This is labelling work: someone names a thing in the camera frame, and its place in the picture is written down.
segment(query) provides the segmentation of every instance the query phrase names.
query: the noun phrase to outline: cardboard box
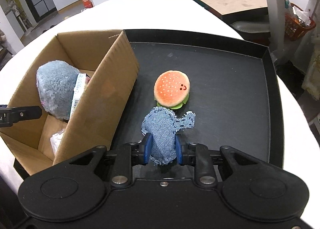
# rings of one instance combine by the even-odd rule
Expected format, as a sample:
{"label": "cardboard box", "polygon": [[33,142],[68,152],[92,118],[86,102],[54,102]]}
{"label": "cardboard box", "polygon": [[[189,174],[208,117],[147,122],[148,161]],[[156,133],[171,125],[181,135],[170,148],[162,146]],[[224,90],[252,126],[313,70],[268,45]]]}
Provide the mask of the cardboard box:
{"label": "cardboard box", "polygon": [[[37,69],[53,60],[65,61],[91,77],[68,124],[44,111],[36,87]],[[109,149],[138,72],[122,30],[59,33],[34,60],[8,105],[39,105],[42,117],[1,128],[0,136],[30,175],[96,145]],[[50,137],[63,128],[54,156]]]}

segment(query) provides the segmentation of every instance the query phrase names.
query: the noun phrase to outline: white plastic bag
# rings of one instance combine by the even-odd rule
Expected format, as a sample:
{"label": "white plastic bag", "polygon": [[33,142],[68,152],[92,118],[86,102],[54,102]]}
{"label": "white plastic bag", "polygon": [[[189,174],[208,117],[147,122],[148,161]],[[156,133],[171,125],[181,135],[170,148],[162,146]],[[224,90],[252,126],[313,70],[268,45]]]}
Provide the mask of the white plastic bag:
{"label": "white plastic bag", "polygon": [[58,147],[61,143],[64,131],[65,131],[65,129],[62,129],[61,131],[53,134],[52,137],[50,138],[51,147],[52,147],[54,155],[56,155],[56,153],[57,153],[57,150],[58,150]]}
{"label": "white plastic bag", "polygon": [[310,25],[311,24],[311,20],[309,18],[309,13],[308,12],[304,12],[299,10],[298,8],[296,8],[296,15],[306,24],[306,25]]}

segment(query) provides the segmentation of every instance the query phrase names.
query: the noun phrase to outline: orange basket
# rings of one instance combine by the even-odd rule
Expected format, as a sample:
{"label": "orange basket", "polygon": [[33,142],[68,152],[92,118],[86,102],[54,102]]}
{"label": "orange basket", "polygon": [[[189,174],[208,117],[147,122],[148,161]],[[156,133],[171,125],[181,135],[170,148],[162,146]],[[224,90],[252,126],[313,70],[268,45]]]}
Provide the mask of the orange basket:
{"label": "orange basket", "polygon": [[[295,6],[299,10],[303,11],[297,5],[291,3],[292,7]],[[302,27],[299,23],[296,22],[296,19],[292,18],[289,14],[285,15],[285,34],[289,37],[291,41],[295,41],[298,38],[303,37],[309,30],[312,30],[316,27],[316,23],[311,19],[310,26]]]}

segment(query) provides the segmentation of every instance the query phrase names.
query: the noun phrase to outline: black tray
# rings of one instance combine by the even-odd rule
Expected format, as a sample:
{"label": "black tray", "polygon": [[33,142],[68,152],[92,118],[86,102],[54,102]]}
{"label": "black tray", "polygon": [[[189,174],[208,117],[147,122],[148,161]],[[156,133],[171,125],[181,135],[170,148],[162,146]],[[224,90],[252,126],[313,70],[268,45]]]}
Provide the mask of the black tray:
{"label": "black tray", "polygon": [[216,35],[177,30],[126,30],[140,72],[111,148],[143,138],[141,123],[156,106],[153,87],[167,70],[190,79],[188,103],[196,114],[187,141],[212,150],[230,145],[278,167],[283,163],[283,120],[276,73],[268,48]]}

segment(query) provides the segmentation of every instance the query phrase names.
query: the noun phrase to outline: metal screw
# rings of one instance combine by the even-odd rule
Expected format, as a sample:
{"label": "metal screw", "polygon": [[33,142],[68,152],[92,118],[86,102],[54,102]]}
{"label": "metal screw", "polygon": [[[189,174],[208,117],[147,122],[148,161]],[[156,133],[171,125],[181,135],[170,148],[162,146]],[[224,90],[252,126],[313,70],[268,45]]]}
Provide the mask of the metal screw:
{"label": "metal screw", "polygon": [[166,181],[162,181],[162,182],[160,182],[160,186],[168,186],[169,185],[169,183],[168,182],[166,182]]}
{"label": "metal screw", "polygon": [[202,176],[200,178],[202,184],[213,184],[215,181],[216,179],[213,176]]}
{"label": "metal screw", "polygon": [[112,182],[115,184],[124,184],[128,181],[128,178],[125,176],[114,176]]}

